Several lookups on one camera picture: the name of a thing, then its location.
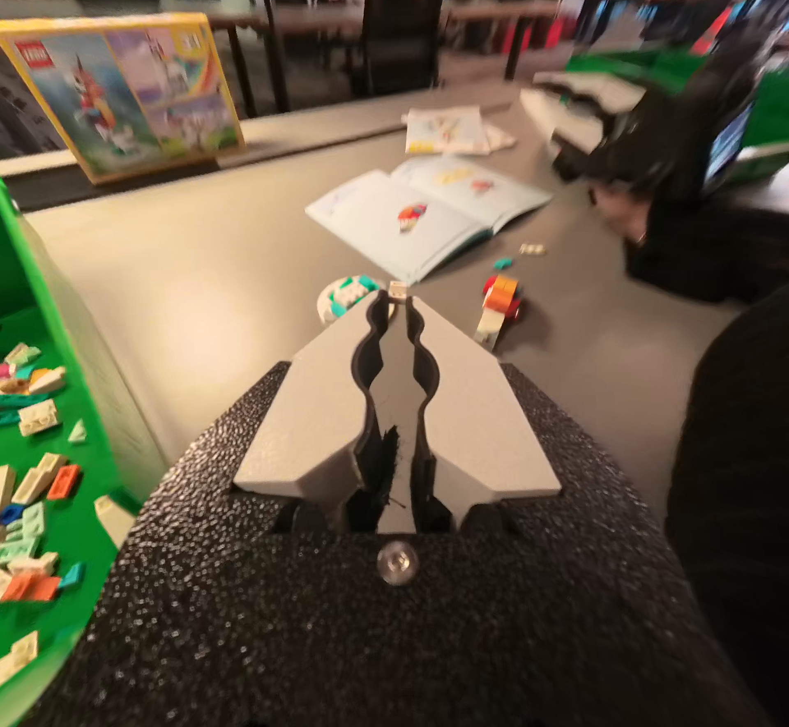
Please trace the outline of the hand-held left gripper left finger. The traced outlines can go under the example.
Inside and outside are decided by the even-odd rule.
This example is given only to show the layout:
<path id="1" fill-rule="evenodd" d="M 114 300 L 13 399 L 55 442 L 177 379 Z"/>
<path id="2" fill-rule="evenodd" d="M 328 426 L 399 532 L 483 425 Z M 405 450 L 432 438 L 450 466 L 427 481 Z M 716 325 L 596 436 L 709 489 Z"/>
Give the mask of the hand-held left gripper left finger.
<path id="1" fill-rule="evenodd" d="M 388 324 L 388 295 L 374 292 L 301 348 L 233 485 L 297 498 L 336 530 L 371 524 L 371 499 L 391 473 L 370 391 L 383 368 Z"/>

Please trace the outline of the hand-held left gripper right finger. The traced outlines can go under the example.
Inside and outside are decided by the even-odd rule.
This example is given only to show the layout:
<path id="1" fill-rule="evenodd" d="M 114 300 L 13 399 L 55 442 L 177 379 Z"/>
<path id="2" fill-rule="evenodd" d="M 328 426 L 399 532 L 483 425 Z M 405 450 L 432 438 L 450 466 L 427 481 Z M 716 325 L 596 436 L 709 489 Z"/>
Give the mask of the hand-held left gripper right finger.
<path id="1" fill-rule="evenodd" d="M 406 327 L 424 392 L 409 481 L 417 533 L 458 530 L 478 505 L 559 495 L 498 359 L 419 298 L 406 301 Z"/>

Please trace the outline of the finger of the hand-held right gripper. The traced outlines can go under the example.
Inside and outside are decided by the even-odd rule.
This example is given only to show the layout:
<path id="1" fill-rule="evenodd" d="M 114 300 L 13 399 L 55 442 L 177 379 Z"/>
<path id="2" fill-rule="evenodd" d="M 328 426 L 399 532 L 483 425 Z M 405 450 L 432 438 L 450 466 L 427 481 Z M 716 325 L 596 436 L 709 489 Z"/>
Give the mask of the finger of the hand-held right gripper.
<path id="1" fill-rule="evenodd" d="M 548 154 L 558 154 L 559 137 L 584 154 L 592 152 L 604 141 L 604 126 L 599 118 L 571 113 L 556 96 L 524 88 L 519 99 L 527 117 L 545 141 Z"/>
<path id="2" fill-rule="evenodd" d="M 632 111 L 646 94 L 642 85 L 623 80 L 607 72 L 540 71 L 531 81 L 531 112 L 580 104 L 604 114 L 619 115 Z"/>

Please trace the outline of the green plastic bin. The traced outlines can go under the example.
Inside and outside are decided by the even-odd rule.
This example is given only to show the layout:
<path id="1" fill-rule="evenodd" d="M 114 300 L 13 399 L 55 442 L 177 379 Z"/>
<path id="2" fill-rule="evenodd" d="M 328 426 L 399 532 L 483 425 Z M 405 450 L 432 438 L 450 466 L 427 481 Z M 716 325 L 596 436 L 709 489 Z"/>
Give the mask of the green plastic bin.
<path id="1" fill-rule="evenodd" d="M 667 90 L 681 91 L 710 58 L 710 54 L 674 50 L 581 53 L 570 58 L 564 69 L 646 79 Z M 767 61 L 743 139 L 746 156 L 736 165 L 730 181 L 763 180 L 787 168 L 787 141 L 788 63 L 787 52 L 779 52 Z"/>
<path id="2" fill-rule="evenodd" d="M 2 725 L 19 725 L 94 612 L 167 465 L 84 300 L 4 182 Z"/>

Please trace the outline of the pile of lego bricks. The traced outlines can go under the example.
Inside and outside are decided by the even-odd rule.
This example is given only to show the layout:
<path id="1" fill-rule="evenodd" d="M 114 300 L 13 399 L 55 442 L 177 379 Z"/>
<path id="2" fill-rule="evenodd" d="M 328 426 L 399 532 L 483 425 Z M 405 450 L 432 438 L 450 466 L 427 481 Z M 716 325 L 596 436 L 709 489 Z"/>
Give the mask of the pile of lego bricks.
<path id="1" fill-rule="evenodd" d="M 25 392 L 2 394 L 2 710 L 43 691 L 87 627 L 119 551 L 100 515 L 130 526 L 141 507 L 76 366 L 31 332 L 13 345 L 39 354 L 12 377 Z"/>

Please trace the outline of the orange lego rainbow build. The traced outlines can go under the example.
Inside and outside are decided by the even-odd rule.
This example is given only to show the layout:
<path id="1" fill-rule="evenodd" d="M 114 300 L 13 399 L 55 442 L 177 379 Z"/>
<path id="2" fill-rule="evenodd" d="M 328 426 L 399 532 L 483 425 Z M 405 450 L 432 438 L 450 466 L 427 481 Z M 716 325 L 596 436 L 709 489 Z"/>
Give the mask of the orange lego rainbow build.
<path id="1" fill-rule="evenodd" d="M 487 351 L 493 352 L 502 330 L 518 319 L 521 303 L 522 291 L 517 279 L 503 274 L 488 278 L 483 288 L 481 316 L 473 339 Z"/>

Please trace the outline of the round white lego base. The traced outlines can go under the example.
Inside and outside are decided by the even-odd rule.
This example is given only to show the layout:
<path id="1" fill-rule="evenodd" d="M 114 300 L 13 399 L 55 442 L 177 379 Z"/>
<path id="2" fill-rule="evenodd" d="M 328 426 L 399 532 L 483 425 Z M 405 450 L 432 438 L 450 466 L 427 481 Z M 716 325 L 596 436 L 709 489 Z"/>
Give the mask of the round white lego base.
<path id="1" fill-rule="evenodd" d="M 316 309 L 321 323 L 328 326 L 368 295 L 380 291 L 382 284 L 367 275 L 339 278 L 319 294 Z"/>

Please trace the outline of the open lego instruction booklet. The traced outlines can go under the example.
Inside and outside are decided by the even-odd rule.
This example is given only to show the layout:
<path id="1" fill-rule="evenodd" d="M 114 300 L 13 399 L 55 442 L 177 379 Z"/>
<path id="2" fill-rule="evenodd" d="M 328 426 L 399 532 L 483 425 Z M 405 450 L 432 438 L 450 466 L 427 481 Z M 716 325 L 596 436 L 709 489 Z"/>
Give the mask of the open lego instruction booklet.
<path id="1" fill-rule="evenodd" d="M 305 213 L 411 286 L 550 200 L 548 191 L 477 162 L 433 156 L 409 159 L 391 173 L 366 172 Z"/>

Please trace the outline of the yellow lego box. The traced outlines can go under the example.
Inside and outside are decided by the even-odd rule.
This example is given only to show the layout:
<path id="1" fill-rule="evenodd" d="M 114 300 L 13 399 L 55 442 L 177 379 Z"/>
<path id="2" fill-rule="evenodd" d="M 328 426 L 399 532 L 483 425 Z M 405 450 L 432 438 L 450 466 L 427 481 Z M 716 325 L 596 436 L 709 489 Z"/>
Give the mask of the yellow lego box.
<path id="1" fill-rule="evenodd" d="M 5 20 L 1 45 L 94 186 L 247 150 L 205 13 Z"/>

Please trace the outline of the person's right hand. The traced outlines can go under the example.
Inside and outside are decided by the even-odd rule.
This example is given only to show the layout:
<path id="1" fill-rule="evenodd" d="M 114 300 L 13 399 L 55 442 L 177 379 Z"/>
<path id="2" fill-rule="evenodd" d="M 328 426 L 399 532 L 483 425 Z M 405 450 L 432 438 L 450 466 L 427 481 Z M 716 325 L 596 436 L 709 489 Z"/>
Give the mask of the person's right hand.
<path id="1" fill-rule="evenodd" d="M 652 198 L 596 181 L 589 183 L 588 191 L 593 207 L 609 229 L 628 243 L 641 247 L 646 241 Z"/>

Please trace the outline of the closed colourful instruction booklet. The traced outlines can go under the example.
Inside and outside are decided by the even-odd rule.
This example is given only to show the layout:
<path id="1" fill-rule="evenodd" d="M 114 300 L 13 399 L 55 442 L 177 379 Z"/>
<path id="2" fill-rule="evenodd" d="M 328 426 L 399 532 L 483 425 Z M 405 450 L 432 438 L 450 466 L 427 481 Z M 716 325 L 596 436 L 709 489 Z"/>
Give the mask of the closed colourful instruction booklet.
<path id="1" fill-rule="evenodd" d="M 409 109 L 406 125 L 406 155 L 491 153 L 479 106 L 444 109 Z"/>

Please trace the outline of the dark wooden office table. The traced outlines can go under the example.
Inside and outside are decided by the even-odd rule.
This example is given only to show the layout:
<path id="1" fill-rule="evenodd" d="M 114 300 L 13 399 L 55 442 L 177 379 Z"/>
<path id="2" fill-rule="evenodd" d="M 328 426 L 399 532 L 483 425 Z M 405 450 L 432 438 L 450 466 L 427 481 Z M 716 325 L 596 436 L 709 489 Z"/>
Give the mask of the dark wooden office table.
<path id="1" fill-rule="evenodd" d="M 291 110 L 291 99 L 285 76 L 282 38 L 287 35 L 316 35 L 324 32 L 360 33 L 364 7 L 361 4 L 348 3 L 283 5 L 268 12 L 257 7 L 234 9 L 218 1 L 210 1 L 199 5 L 198 11 L 207 15 L 212 30 L 226 32 L 241 93 L 242 110 L 248 119 L 253 119 L 258 115 L 256 99 L 239 32 L 242 29 L 251 29 L 262 37 L 275 110 L 277 113 L 288 113 Z"/>
<path id="2" fill-rule="evenodd" d="M 515 20 L 514 35 L 510 43 L 508 60 L 504 70 L 504 80 L 515 79 L 521 47 L 527 28 L 539 20 L 554 21 L 560 13 L 562 0 L 518 0 L 500 2 L 498 0 L 474 0 L 459 2 L 445 0 L 441 9 L 439 26 L 439 45 L 447 42 L 448 29 L 460 23 L 477 21 Z"/>

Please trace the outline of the black mesh chair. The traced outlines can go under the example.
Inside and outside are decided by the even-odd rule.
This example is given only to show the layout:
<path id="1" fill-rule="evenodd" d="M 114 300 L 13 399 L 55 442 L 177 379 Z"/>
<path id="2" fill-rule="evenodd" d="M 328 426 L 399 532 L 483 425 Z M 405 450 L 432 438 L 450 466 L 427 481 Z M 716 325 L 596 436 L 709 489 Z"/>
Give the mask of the black mesh chair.
<path id="1" fill-rule="evenodd" d="M 443 0 L 365 0 L 354 91 L 376 97 L 433 87 L 442 6 Z"/>

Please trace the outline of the black knit sweater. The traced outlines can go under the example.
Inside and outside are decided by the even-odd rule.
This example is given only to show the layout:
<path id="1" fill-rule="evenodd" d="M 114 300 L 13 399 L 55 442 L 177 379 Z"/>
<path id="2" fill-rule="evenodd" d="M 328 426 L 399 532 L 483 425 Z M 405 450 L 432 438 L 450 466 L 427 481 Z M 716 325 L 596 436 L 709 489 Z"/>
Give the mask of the black knit sweater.
<path id="1" fill-rule="evenodd" d="M 652 201 L 625 254 L 632 278 L 750 304 L 696 367 L 665 527 L 719 644 L 787 725 L 787 216 Z"/>

